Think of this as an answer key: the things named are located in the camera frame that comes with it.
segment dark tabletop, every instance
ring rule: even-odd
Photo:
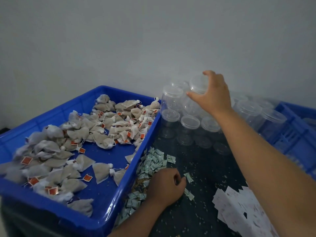
[[[212,141],[227,144],[223,135],[211,136]],[[165,139],[156,136],[155,148],[176,156],[181,175],[189,172],[194,182],[187,189],[195,196],[190,201],[182,196],[168,207],[156,221],[151,237],[158,236],[236,236],[227,225],[217,219],[217,210],[212,203],[217,188],[224,191],[229,185],[235,190],[247,186],[232,154],[219,155],[213,147],[203,149],[195,143],[182,146],[176,137]],[[2,199],[2,220],[9,236],[78,236],[58,225],[58,218],[48,211],[34,209],[28,205]]]

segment gray wall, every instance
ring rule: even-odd
[[[17,126],[98,85],[161,96],[205,69],[316,107],[315,0],[0,0],[0,98]]]

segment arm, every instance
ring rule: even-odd
[[[316,182],[233,111],[221,74],[205,71],[204,95],[188,93],[221,126],[240,170],[280,236],[316,236]]]
[[[149,182],[145,202],[109,237],[147,237],[160,214],[183,195],[185,187],[186,178],[177,169],[161,169]]]

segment blue plastic tray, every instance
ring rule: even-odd
[[[301,168],[316,180],[316,131],[302,120],[316,119],[316,110],[286,102],[279,103],[275,110],[287,121],[267,141],[283,154],[296,157]]]
[[[138,99],[143,105],[150,105],[154,100],[152,97],[138,95],[112,87],[99,86],[0,135],[0,163],[11,161],[15,150],[24,145],[25,138],[30,136],[34,131],[42,131],[42,128],[48,124],[61,125],[65,121],[68,121],[68,115],[73,110],[78,111],[78,113],[90,113],[95,104],[95,100],[101,94],[109,95],[111,100],[116,103],[124,102],[129,99]],[[95,178],[93,178],[87,183],[87,188],[76,194],[76,196],[81,199],[94,199],[92,203],[93,214],[90,218],[3,178],[0,178],[0,194],[13,197],[33,207],[54,213],[60,217],[60,224],[81,235],[107,236],[112,230],[117,214],[123,207],[124,198],[131,190],[135,181],[137,164],[140,157],[144,151],[149,149],[154,141],[159,119],[160,113],[149,129],[148,134],[118,187],[113,178],[108,178],[100,184],[96,184]],[[96,162],[113,163],[114,168],[125,168],[128,164],[125,156],[131,155],[135,151],[134,145],[116,145],[110,150],[104,150],[97,147],[95,143],[85,142],[83,147],[86,149],[86,156],[94,159]],[[74,155],[74,158],[76,158],[78,153],[77,151],[74,153],[76,153]],[[92,167],[84,171],[81,176],[83,177],[87,173],[94,176]]]

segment hand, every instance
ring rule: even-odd
[[[187,95],[215,119],[223,113],[231,112],[233,109],[231,108],[229,90],[223,75],[216,74],[211,70],[204,71],[203,74],[209,77],[209,86],[205,94],[187,92]]]
[[[166,208],[183,195],[185,187],[186,178],[181,178],[177,169],[161,169],[149,182],[146,201],[152,201]]]

